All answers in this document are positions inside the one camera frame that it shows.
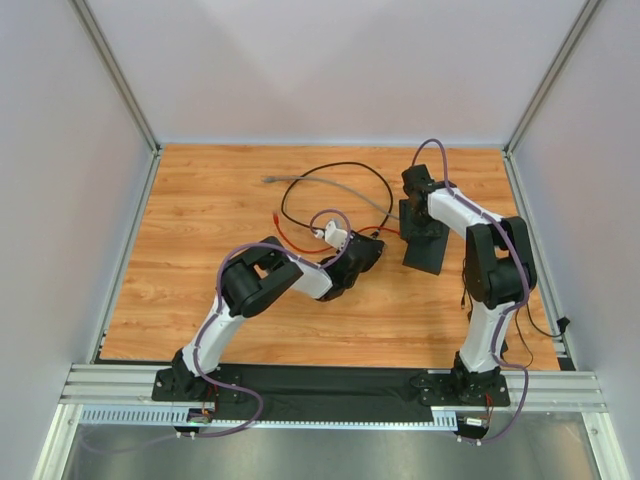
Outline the black network switch box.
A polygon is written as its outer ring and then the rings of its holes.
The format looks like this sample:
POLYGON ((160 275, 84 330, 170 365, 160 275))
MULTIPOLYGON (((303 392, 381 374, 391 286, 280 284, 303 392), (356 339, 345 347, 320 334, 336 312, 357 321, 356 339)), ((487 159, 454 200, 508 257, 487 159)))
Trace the black network switch box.
POLYGON ((410 225, 401 230, 407 243, 403 265, 419 271, 439 275, 446 253, 449 228, 439 221, 425 226, 410 225))

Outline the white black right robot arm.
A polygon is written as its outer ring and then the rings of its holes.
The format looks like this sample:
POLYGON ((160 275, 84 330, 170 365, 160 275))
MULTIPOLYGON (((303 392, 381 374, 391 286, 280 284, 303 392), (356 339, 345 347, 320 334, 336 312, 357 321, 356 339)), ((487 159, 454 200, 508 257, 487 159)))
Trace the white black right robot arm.
POLYGON ((465 242, 463 284, 471 298, 469 330, 451 371, 424 374, 418 387, 437 404, 477 405, 491 398, 505 405, 501 345, 511 318, 537 282, 528 227, 521 217, 496 215, 448 181, 434 180, 425 165, 409 167, 402 180, 404 265, 440 274, 449 235, 456 233, 465 242))

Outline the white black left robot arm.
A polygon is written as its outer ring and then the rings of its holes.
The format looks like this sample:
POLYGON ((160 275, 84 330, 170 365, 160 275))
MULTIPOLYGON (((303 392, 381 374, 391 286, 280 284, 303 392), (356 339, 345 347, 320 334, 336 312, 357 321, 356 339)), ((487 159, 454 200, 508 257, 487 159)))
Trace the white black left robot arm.
POLYGON ((222 353, 249 318, 271 307, 288 290, 329 302, 354 287, 380 259, 385 243, 350 233, 336 253, 319 263, 284 248, 275 237, 232 251, 217 275, 212 307, 194 338, 174 355, 164 373, 170 392, 188 400, 205 397, 205 374, 213 372, 222 353))

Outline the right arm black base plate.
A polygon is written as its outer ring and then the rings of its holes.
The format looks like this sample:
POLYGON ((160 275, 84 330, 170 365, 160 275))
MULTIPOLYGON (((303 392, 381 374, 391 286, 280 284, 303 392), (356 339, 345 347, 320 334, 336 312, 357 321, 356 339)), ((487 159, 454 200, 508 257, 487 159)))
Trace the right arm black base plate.
POLYGON ((462 370, 425 371, 410 380, 426 406, 506 407, 511 404, 505 377, 499 368, 483 373, 462 370))

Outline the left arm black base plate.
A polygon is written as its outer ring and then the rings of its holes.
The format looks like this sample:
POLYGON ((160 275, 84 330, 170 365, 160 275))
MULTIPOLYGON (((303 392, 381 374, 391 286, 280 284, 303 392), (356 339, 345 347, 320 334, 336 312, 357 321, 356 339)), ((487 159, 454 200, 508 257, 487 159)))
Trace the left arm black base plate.
POLYGON ((153 401, 157 402, 205 402, 239 404, 252 399, 252 396, 233 389, 221 388, 213 385, 201 377, 194 377, 188 373, 187 384, 182 385, 179 376, 173 369, 159 370, 156 374, 151 393, 153 401))

